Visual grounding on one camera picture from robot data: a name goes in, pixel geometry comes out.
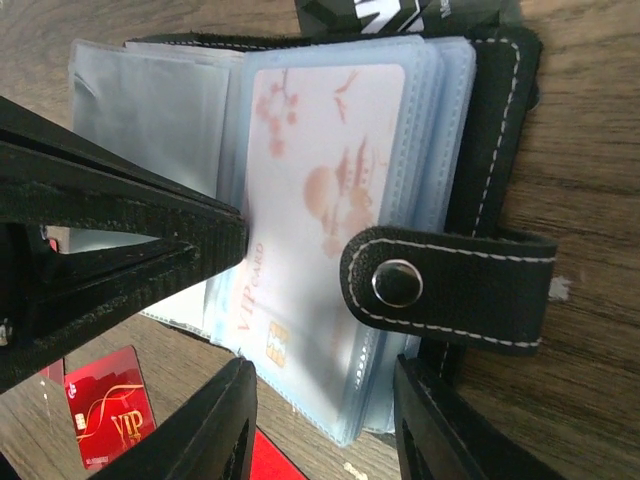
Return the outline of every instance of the black fabric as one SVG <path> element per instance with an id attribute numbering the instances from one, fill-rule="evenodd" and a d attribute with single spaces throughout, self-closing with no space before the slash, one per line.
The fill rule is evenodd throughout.
<path id="1" fill-rule="evenodd" d="M 543 238 L 511 231 L 493 240 L 373 227 L 343 252 L 342 293 L 351 313 L 374 328 L 533 355 L 555 252 Z M 417 301 L 402 308 L 386 305 L 372 284 L 376 269 L 394 259 L 413 265 L 423 282 Z M 387 276 L 377 293 L 397 298 L 402 275 Z"/>
<path id="2" fill-rule="evenodd" d="M 421 359 L 400 356 L 394 375 L 403 480 L 561 480 L 496 430 Z"/>

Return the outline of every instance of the white stitching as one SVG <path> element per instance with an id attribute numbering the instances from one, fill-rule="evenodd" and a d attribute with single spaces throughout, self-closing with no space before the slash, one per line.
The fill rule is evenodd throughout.
<path id="1" fill-rule="evenodd" d="M 500 43 L 504 43 L 513 48 L 516 54 L 516 61 L 513 65 L 513 78 L 511 79 L 511 91 L 509 92 L 509 96 L 507 97 L 507 105 L 504 107 L 504 112 L 502 114 L 502 122 L 500 123 L 500 135 L 498 135 L 498 141 L 496 142 L 496 146 L 493 149 L 491 166 L 489 167 L 489 174 L 487 175 L 487 181 L 485 182 L 484 191 L 482 192 L 482 198 L 480 199 L 480 206 L 478 207 L 478 214 L 476 215 L 476 223 L 473 226 L 473 232 L 471 234 L 472 237 L 476 236 L 476 232 L 478 230 L 478 224 L 480 223 L 480 216 L 482 215 L 482 210 L 484 209 L 484 202 L 487 198 L 487 194 L 489 193 L 489 185 L 491 185 L 491 180 L 493 177 L 493 169 L 496 166 L 496 161 L 498 159 L 498 152 L 500 151 L 500 147 L 502 146 L 502 140 L 504 138 L 504 131 L 507 128 L 507 116 L 509 115 L 509 108 L 511 107 L 511 103 L 513 102 L 513 96 L 516 91 L 516 85 L 518 84 L 518 80 L 516 76 L 518 75 L 518 69 L 520 68 L 520 47 L 515 42 L 507 38 L 501 38 L 500 40 L 496 40 L 495 38 L 487 38 L 486 40 L 476 40 L 476 43 L 496 43 L 496 41 Z"/>
<path id="2" fill-rule="evenodd" d="M 353 291 L 353 268 L 356 260 L 362 254 L 362 252 L 366 248 L 370 247 L 371 245 L 375 245 L 377 243 L 403 245 L 403 246 L 413 247 L 413 248 L 426 248 L 429 250 L 436 250 L 436 251 L 445 252 L 445 253 L 476 256 L 484 259 L 499 260 L 503 262 L 552 263 L 552 262 L 555 262 L 556 260 L 555 257 L 536 258 L 536 257 L 517 257 L 514 255 L 497 255 L 494 253 L 477 252 L 473 250 L 465 250 L 460 248 L 443 247 L 441 245 L 433 245 L 430 243 L 423 244 L 423 243 L 407 242 L 405 240 L 391 240 L 389 238 L 376 238 L 374 240 L 369 240 L 368 242 L 360 245 L 358 250 L 356 250 L 353 256 L 351 257 L 351 262 L 349 263 L 349 267 L 348 267 L 349 274 L 347 276 L 347 284 L 349 286 L 349 295 L 351 296 L 351 301 L 354 303 L 356 307 L 360 309 L 360 311 L 362 311 L 363 313 L 367 314 L 369 317 L 375 320 L 382 320 L 388 323 L 393 323 L 398 325 L 411 325 L 416 328 L 426 328 L 427 330 L 438 330 L 445 333 L 453 333 L 455 335 L 465 336 L 465 337 L 474 338 L 478 340 L 485 340 L 489 343 L 499 344 L 499 345 L 507 345 L 507 346 L 520 347 L 520 348 L 532 348 L 540 345 L 541 339 L 538 339 L 535 342 L 512 342 L 510 340 L 500 340 L 497 338 L 480 335 L 478 333 L 466 332 L 464 330 L 454 330 L 449 327 L 441 327 L 438 325 L 428 325 L 423 323 L 409 322 L 407 320 L 398 320 L 398 319 L 388 318 L 382 315 L 376 315 L 368 311 L 366 308 L 360 305 L 360 303 L 358 302 L 358 299 L 356 298 L 355 292 Z"/>

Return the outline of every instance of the red vip card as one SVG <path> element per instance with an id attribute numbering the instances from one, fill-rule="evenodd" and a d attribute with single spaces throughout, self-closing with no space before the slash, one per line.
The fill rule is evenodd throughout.
<path id="1" fill-rule="evenodd" d="M 104 467 L 156 428 L 131 346 L 68 374 L 64 386 L 87 469 Z"/>
<path id="2" fill-rule="evenodd" d="M 40 370 L 40 375 L 48 378 L 58 385 L 64 385 L 64 359 L 53 362 L 46 368 Z"/>

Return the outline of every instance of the black strap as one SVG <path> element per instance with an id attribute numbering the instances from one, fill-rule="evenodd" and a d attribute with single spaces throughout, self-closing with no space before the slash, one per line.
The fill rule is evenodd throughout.
<path id="1" fill-rule="evenodd" d="M 401 355 L 393 390 L 402 478 L 564 478 L 496 430 L 423 360 Z"/>
<path id="2" fill-rule="evenodd" d="M 351 313 L 382 330 L 532 355 L 556 245 L 510 230 L 497 239 L 373 227 L 342 254 Z"/>
<path id="3" fill-rule="evenodd" d="M 477 71 L 445 231 L 487 237 L 500 218 L 542 45 L 524 28 L 476 29 L 469 39 Z"/>

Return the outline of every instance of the wooden table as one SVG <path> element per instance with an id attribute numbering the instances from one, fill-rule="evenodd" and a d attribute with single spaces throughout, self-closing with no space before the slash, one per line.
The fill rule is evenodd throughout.
<path id="1" fill-rule="evenodd" d="M 503 222 L 560 242 L 556 275 L 571 282 L 569 297 L 550 306 L 538 356 L 472 351 L 460 391 L 568 478 L 637 479 L 640 5 L 527 0 L 523 12 L 545 43 L 542 103 L 529 115 Z M 298 26 L 292 0 L 0 0 L 1 94 L 68 125 L 74 38 L 119 44 L 190 29 L 269 34 Z M 134 317 L 72 353 L 68 367 L 129 344 L 159 422 L 229 358 Z M 2 451 L 24 478 L 83 478 L 64 392 L 40 380 L 0 397 Z M 340 450 L 264 384 L 259 399 L 259 425 L 311 479 L 355 478 L 346 462 L 370 480 L 399 478 L 384 442 L 365 434 Z"/>

